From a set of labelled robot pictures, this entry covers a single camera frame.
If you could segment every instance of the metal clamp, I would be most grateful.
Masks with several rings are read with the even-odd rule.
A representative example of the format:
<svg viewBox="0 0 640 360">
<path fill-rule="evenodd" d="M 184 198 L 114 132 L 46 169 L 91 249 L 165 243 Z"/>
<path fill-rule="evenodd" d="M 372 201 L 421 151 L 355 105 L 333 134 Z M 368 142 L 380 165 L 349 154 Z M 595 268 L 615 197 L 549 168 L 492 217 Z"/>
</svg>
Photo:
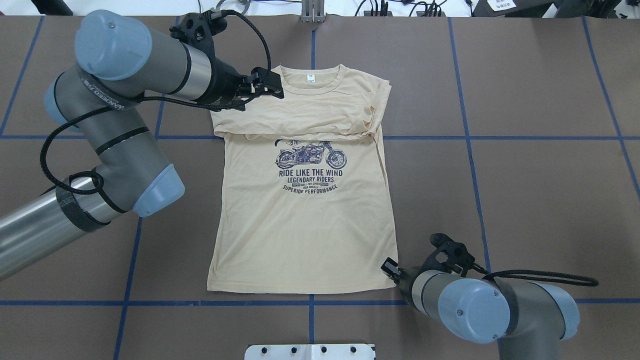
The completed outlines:
<svg viewBox="0 0 640 360">
<path fill-rule="evenodd" d="M 302 0 L 302 22 L 324 22 L 324 0 Z"/>
</svg>

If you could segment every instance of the gray tabletop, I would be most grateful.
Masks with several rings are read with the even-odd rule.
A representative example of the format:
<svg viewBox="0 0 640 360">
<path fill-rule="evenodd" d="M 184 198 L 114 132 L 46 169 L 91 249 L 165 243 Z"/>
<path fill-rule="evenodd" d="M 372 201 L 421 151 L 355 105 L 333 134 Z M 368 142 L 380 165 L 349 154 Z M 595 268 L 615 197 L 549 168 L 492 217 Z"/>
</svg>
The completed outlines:
<svg viewBox="0 0 640 360">
<path fill-rule="evenodd" d="M 175 17 L 140 17 L 167 32 Z M 42 98 L 74 61 L 79 17 L 0 17 L 0 214 L 50 184 Z M 391 81 L 383 121 L 400 262 L 431 233 L 467 244 L 491 270 L 590 275 L 563 286 L 579 304 L 565 359 L 640 353 L 640 38 L 637 20 L 255 17 L 274 65 L 342 63 Z M 216 54 L 264 65 L 230 20 Z M 129 213 L 0 283 L 1 359 L 241 359 L 261 343 L 374 343 L 378 359 L 496 359 L 404 305 L 397 289 L 344 295 L 206 291 L 220 217 L 223 141 L 204 110 L 139 107 L 185 196 L 144 220 Z M 97 165 L 63 133 L 58 177 Z"/>
</svg>

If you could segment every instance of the silver metal cylinder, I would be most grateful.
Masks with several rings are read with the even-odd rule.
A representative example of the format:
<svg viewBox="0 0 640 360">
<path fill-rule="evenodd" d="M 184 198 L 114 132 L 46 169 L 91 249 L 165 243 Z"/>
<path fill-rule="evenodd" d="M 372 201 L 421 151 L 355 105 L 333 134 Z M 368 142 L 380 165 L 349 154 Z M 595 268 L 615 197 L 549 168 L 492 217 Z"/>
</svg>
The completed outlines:
<svg viewBox="0 0 640 360">
<path fill-rule="evenodd" d="M 185 45 L 185 47 L 187 51 L 189 51 L 191 66 L 188 70 L 187 81 L 174 95 L 187 100 L 195 100 L 202 96 L 209 87 L 209 82 L 211 81 L 211 61 L 205 53 L 195 47 L 189 45 Z"/>
<path fill-rule="evenodd" d="M 90 189 L 92 180 L 76 179 L 73 187 Z M 84 211 L 100 222 L 120 215 L 99 194 L 76 195 L 76 199 Z M 60 209 L 55 189 L 0 218 L 0 281 L 84 234 Z"/>
</svg>

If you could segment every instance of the t-shirt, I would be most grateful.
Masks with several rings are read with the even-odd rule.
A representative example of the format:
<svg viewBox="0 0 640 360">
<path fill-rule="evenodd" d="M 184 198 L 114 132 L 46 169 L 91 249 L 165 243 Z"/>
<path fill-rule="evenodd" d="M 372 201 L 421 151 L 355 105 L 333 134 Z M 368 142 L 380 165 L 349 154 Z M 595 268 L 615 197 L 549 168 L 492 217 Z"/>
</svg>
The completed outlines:
<svg viewBox="0 0 640 360">
<path fill-rule="evenodd" d="M 387 80 L 339 65 L 276 67 L 284 99 L 212 113 L 225 139 L 208 290 L 350 293 L 390 288 L 397 259 L 381 121 Z"/>
</svg>

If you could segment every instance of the black cable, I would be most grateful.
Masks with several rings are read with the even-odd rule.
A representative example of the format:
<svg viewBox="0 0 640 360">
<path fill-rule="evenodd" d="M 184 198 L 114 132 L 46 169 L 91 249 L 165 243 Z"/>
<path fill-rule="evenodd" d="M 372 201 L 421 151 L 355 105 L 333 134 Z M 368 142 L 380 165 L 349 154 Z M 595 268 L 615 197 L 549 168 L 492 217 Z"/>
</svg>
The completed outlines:
<svg viewBox="0 0 640 360">
<path fill-rule="evenodd" d="M 533 281 L 559 282 L 560 284 L 569 284 L 577 286 L 598 286 L 598 281 L 592 277 L 563 274 L 561 272 L 537 271 L 537 270 L 506 270 L 492 272 L 485 275 L 482 279 L 492 281 L 494 277 L 507 277 L 510 279 L 523 279 Z"/>
<path fill-rule="evenodd" d="M 271 73 L 271 54 L 269 53 L 269 47 L 267 46 L 267 42 L 264 39 L 264 36 L 262 36 L 262 33 L 260 32 L 260 30 L 258 30 L 258 28 L 256 28 L 255 25 L 253 25 L 253 23 L 251 21 L 249 21 L 249 19 L 247 19 L 241 13 L 239 13 L 239 12 L 237 12 L 235 10 L 223 10 L 223 14 L 224 13 L 226 13 L 227 15 L 235 15 L 235 16 L 239 17 L 240 19 L 242 19 L 245 23 L 247 23 L 247 25 L 249 25 L 249 27 L 251 27 L 253 29 L 253 31 L 260 38 L 260 41 L 262 42 L 262 45 L 264 46 L 264 52 L 265 52 L 265 55 L 266 55 L 266 58 L 267 58 L 267 76 L 264 78 L 264 82 L 267 83 L 268 80 L 269 80 L 270 73 Z M 161 97 L 161 96 L 147 96 L 147 97 L 142 97 L 140 99 L 136 99 L 136 101 L 138 101 L 138 102 L 143 102 L 143 101 L 166 101 L 166 102 L 173 102 L 173 103 L 179 104 L 179 105 L 190 106 L 190 107 L 193 107 L 193 108 L 202 108 L 202 109 L 207 109 L 207 110 L 212 110 L 212 111 L 220 111 L 220 110 L 234 109 L 234 108 L 240 107 L 242 105 L 245 105 L 245 104 L 249 103 L 251 100 L 253 100 L 256 97 L 260 96 L 262 94 L 262 92 L 264 92 L 264 87 L 260 87 L 260 88 L 256 89 L 255 93 L 252 94 L 251 96 L 249 96 L 249 98 L 247 98 L 246 100 L 235 102 L 235 103 L 232 103 L 230 105 L 222 105 L 222 106 L 210 105 L 210 104 L 198 104 L 198 103 L 195 103 L 195 102 L 182 101 L 182 100 L 178 100 L 178 99 L 172 99 L 170 97 Z M 92 116 L 95 116 L 95 115 L 98 115 L 98 114 L 101 114 L 101 113 L 105 113 L 105 112 L 111 111 L 111 110 L 113 110 L 113 109 L 109 108 L 109 107 L 104 107 L 104 108 L 99 108 L 99 109 L 96 109 L 96 110 L 93 110 L 93 111 L 89 111 L 88 113 L 80 115 L 77 118 L 71 120 L 70 122 L 67 122 L 67 123 L 61 125 L 57 129 L 55 129 L 51 134 L 49 134 L 49 136 L 45 140 L 44 144 L 42 144 L 42 149 L 40 150 L 40 167 L 42 168 L 42 172 L 44 173 L 44 175 L 53 184 L 55 184 L 56 186 L 60 187 L 61 189 L 66 190 L 68 192 L 76 193 L 76 194 L 79 194 L 79 195 L 91 195 L 91 194 L 97 193 L 97 192 L 102 190 L 102 186 L 104 185 L 104 180 L 103 180 L 102 176 L 100 174 L 96 173 L 96 172 L 91 172 L 91 174 L 88 174 L 88 173 L 86 174 L 87 176 L 89 176 L 92 179 L 94 179 L 95 180 L 94 183 L 96 183 L 95 188 L 93 188 L 91 190 L 76 189 L 76 188 L 73 188 L 70 185 L 67 185 L 67 184 L 63 183 L 62 181 L 56 179 L 56 177 L 53 176 L 53 174 L 49 170 L 49 166 L 47 164 L 47 153 L 49 152 L 49 147 L 51 146 L 51 143 L 56 138 L 56 136 L 58 136 L 61 132 L 63 132 L 64 130 L 66 130 L 66 129 L 74 126 L 74 125 L 76 125 L 80 121 L 83 121 L 83 120 L 88 119 L 88 118 L 90 118 Z"/>
<path fill-rule="evenodd" d="M 425 1 L 418 1 L 417 3 L 413 4 L 413 8 L 411 8 L 411 12 L 409 13 L 409 16 L 413 15 L 413 11 L 415 10 L 416 6 L 423 4 L 424 5 L 424 12 L 427 12 L 427 6 L 429 6 L 427 4 L 427 2 Z"/>
<path fill-rule="evenodd" d="M 84 115 L 80 115 L 77 118 L 71 120 L 70 122 L 67 122 L 66 124 L 61 125 L 57 129 L 55 129 L 51 134 L 49 134 L 47 139 L 44 140 L 44 144 L 42 144 L 42 150 L 40 150 L 40 167 L 42 168 L 42 172 L 44 173 L 44 176 L 46 176 L 47 179 L 50 180 L 50 182 L 54 183 L 59 188 L 62 188 L 64 190 L 68 191 L 68 192 L 76 193 L 76 194 L 79 194 L 79 195 L 91 195 L 93 193 L 97 193 L 97 192 L 100 191 L 100 189 L 102 188 L 102 185 L 104 184 L 104 182 L 102 181 L 101 176 L 96 172 L 94 172 L 95 177 L 92 176 L 92 178 L 95 178 L 97 180 L 97 185 L 96 185 L 95 188 L 93 188 L 91 190 L 79 190 L 79 189 L 71 187 L 70 184 L 67 185 L 67 184 L 63 183 L 62 181 L 56 179 L 56 177 L 53 176 L 53 174 L 49 170 L 49 166 L 47 165 L 47 152 L 49 151 L 49 147 L 51 146 L 51 143 L 56 138 L 56 136 L 58 136 L 64 130 L 72 127 L 73 125 L 76 125 L 77 123 L 79 123 L 80 121 L 82 121 L 84 119 L 88 119 L 88 118 L 90 118 L 90 117 L 92 117 L 94 115 L 105 113 L 105 112 L 111 111 L 111 110 L 113 110 L 113 109 L 108 107 L 108 106 L 106 106 L 104 108 L 99 108 L 97 110 L 89 111 L 88 113 L 86 113 Z"/>
<path fill-rule="evenodd" d="M 422 14 L 422 16 L 431 16 L 431 12 L 435 10 L 435 7 L 436 7 L 436 2 L 435 0 L 433 0 L 433 2 L 429 4 L 429 10 L 425 11 L 424 14 Z"/>
<path fill-rule="evenodd" d="M 474 16 L 474 8 L 473 8 L 473 4 L 474 2 L 471 0 L 465 0 L 465 2 L 469 5 L 469 12 L 471 13 L 471 17 Z"/>
<path fill-rule="evenodd" d="M 358 16 L 358 13 L 360 12 L 360 8 L 362 7 L 362 5 L 366 2 L 366 0 L 362 0 L 362 2 L 360 3 L 360 5 L 358 5 L 358 9 L 356 10 L 356 13 L 354 14 L 354 16 Z"/>
<path fill-rule="evenodd" d="M 483 267 L 481 267 L 480 265 L 473 263 L 471 264 L 471 268 L 474 269 L 475 271 L 479 272 L 480 274 L 489 274 L 488 271 L 486 271 Z"/>
</svg>

